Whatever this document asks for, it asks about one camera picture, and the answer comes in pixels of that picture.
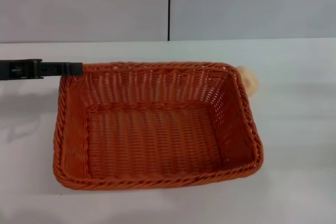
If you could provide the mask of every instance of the orange wicker basket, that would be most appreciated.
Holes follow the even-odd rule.
[[[62,77],[54,173],[84,190],[249,176],[263,149],[238,71],[224,63],[107,63]]]

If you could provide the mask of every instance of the basket rim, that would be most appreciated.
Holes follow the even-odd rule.
[[[254,159],[242,166],[238,166],[232,169],[218,170],[211,173],[202,174],[177,174],[169,178],[139,178],[139,179],[118,179],[118,178],[79,178],[69,175],[64,170],[64,152],[63,137],[65,128],[65,118],[67,113],[67,95],[69,87],[73,84],[73,79],[76,77],[61,77],[59,86],[59,98],[58,98],[58,113],[56,121],[56,129],[54,133],[54,163],[53,170],[57,180],[72,189],[89,189],[99,190],[106,189],[106,186],[113,187],[113,189],[139,189],[139,183],[146,184],[146,188],[158,188],[159,185],[163,187],[173,187],[173,183],[176,181],[181,182],[179,187],[191,186],[191,185],[203,185],[211,182],[217,182],[221,180],[229,180],[234,178],[247,177],[254,174],[260,169],[263,164],[263,149],[262,143],[257,133],[257,129],[253,120],[252,112],[249,106],[249,101],[240,74],[236,68],[226,63],[216,62],[153,62],[153,63],[137,63],[137,62],[111,62],[111,63],[94,63],[84,64],[83,69],[85,73],[104,73],[109,72],[111,69],[114,71],[130,71],[130,70],[161,70],[172,69],[177,71],[190,70],[190,69],[207,69],[214,71],[224,71],[235,78],[235,89],[239,97],[239,107],[241,113],[243,113],[244,125],[251,131],[248,131],[248,135],[253,140],[253,154]]]

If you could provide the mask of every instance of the white table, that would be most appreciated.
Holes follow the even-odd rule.
[[[59,78],[1,81],[1,224],[336,223],[336,39],[0,45],[0,59],[20,58],[246,65],[265,162],[206,186],[69,190],[52,173]]]

